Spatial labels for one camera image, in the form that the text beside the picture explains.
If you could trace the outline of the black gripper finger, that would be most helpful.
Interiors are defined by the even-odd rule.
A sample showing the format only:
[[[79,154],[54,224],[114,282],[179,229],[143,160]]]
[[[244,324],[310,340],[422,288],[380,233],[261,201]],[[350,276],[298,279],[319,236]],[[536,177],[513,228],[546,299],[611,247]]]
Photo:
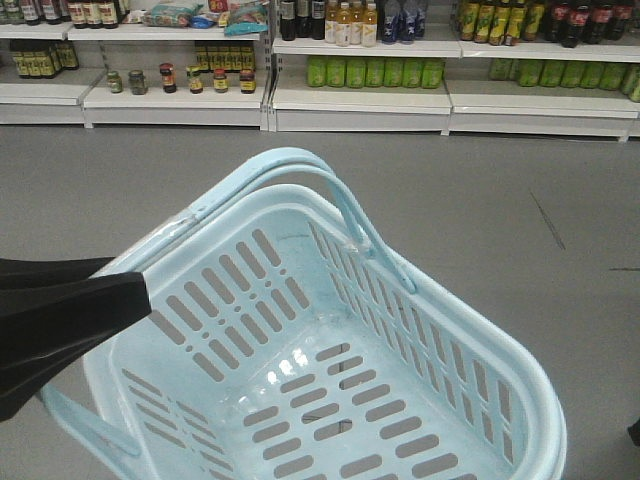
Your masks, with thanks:
[[[109,257],[1,260],[1,419],[79,357],[151,312],[144,276]]]

